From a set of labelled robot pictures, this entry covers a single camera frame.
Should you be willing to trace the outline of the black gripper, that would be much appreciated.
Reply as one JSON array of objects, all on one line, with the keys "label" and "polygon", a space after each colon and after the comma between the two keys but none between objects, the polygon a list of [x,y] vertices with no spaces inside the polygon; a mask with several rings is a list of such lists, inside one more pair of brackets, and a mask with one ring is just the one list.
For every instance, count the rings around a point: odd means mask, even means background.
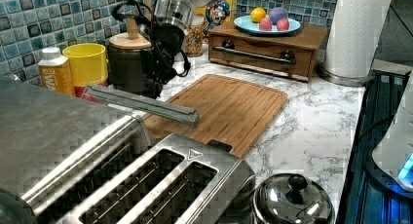
[{"label": "black gripper", "polygon": [[182,72],[177,72],[173,67],[178,54],[186,57],[181,49],[185,34],[174,25],[154,24],[143,26],[143,36],[151,43],[151,46],[140,54],[143,72],[141,94],[157,98],[163,90],[163,85],[175,76],[186,76],[186,65],[183,65]]}]

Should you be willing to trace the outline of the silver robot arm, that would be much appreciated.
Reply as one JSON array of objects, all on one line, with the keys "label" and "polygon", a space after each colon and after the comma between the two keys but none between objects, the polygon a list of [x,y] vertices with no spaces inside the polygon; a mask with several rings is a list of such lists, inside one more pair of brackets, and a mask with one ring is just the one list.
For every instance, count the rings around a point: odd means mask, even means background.
[{"label": "silver robot arm", "polygon": [[145,22],[151,47],[143,53],[141,94],[160,96],[175,76],[186,77],[191,63],[182,49],[195,10],[214,0],[155,0],[151,20]]}]

